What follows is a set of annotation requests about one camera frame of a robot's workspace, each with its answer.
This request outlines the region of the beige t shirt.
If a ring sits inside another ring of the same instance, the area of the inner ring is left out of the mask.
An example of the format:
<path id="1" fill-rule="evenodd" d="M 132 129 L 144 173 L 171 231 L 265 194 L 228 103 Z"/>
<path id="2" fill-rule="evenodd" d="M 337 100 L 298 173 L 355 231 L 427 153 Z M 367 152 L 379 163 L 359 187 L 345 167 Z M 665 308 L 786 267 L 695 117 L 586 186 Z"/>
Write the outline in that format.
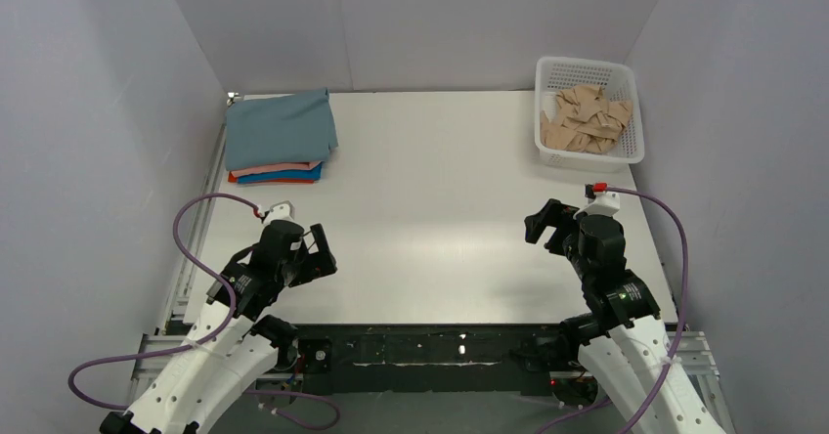
<path id="1" fill-rule="evenodd" d="M 631 100 L 609 100 L 599 85 L 577 85 L 542 96 L 540 140 L 551 150 L 607 154 L 632 119 Z"/>

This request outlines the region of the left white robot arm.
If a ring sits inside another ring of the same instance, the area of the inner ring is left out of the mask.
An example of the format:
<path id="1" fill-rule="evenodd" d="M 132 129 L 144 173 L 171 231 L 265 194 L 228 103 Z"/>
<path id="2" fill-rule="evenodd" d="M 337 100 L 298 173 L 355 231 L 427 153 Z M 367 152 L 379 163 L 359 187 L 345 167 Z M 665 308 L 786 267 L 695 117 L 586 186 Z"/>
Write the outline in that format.
<path id="1" fill-rule="evenodd" d="M 291 220 L 264 225 L 259 241 L 234 254 L 199 317 L 151 386 L 110 412 L 102 433 L 206 433 L 254 381 L 298 358 L 296 329 L 267 314 L 281 291 L 330 276 L 336 261 L 323 227 Z"/>

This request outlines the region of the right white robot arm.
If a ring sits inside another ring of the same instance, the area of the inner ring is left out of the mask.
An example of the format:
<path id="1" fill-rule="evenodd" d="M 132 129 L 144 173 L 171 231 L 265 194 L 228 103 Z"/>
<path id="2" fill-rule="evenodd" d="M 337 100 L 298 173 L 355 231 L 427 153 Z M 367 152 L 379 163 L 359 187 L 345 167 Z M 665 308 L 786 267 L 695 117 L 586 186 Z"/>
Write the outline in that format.
<path id="1" fill-rule="evenodd" d="M 524 220 L 525 240 L 567 259 L 589 312 L 560 324 L 567 351 L 626 420 L 626 433 L 721 433 L 673 349 L 652 292 L 627 266 L 615 195 L 583 208 L 549 200 Z"/>

